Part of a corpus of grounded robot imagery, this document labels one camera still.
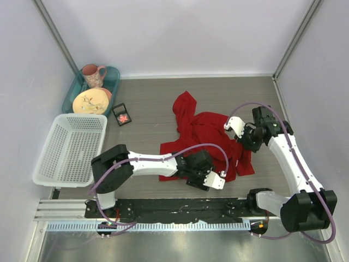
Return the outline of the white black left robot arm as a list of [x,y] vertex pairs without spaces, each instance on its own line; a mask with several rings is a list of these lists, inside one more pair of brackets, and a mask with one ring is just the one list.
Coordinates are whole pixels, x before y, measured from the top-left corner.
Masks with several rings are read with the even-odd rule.
[[214,169],[213,160],[206,150],[194,152],[189,147],[179,152],[152,155],[127,150],[123,144],[96,156],[91,160],[97,211],[105,218],[116,211],[115,191],[129,178],[160,175],[184,178],[190,186],[208,191],[220,189],[221,177]]

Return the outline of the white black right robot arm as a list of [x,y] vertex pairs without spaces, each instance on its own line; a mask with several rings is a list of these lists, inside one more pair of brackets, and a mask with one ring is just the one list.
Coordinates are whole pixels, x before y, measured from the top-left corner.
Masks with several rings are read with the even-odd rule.
[[289,233],[327,229],[332,224],[337,196],[315,178],[300,153],[293,130],[287,121],[264,106],[252,110],[253,122],[231,117],[231,128],[244,149],[256,153],[265,144],[277,159],[286,177],[290,197],[269,188],[250,190],[247,211],[254,216],[263,211],[281,219]]

